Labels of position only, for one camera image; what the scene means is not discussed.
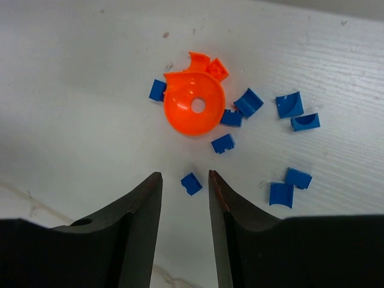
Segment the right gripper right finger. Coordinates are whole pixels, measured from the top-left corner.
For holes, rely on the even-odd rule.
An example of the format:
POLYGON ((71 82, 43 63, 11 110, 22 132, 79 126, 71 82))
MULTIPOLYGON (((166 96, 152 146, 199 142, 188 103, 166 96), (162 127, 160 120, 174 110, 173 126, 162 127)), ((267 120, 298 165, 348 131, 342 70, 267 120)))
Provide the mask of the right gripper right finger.
POLYGON ((209 209, 220 287, 382 287, 383 216, 279 219, 212 170, 209 209))

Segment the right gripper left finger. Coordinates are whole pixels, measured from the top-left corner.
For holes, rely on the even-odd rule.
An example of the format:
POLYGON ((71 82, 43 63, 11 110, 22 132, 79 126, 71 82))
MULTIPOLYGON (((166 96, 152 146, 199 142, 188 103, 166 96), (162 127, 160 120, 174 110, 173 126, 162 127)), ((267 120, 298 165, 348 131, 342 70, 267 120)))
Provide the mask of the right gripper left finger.
POLYGON ((2 220, 1 286, 149 287, 162 189, 161 173, 152 173, 69 226, 2 220))

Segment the orange ring lego piece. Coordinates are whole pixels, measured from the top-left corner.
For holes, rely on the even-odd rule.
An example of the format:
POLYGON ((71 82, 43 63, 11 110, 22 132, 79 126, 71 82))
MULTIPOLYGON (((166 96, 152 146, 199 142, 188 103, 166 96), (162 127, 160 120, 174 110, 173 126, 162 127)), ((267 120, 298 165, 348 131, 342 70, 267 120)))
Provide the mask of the orange ring lego piece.
POLYGON ((172 128, 186 136, 201 136, 219 124, 226 107, 220 82, 198 71, 166 73, 164 77, 164 114, 172 128))

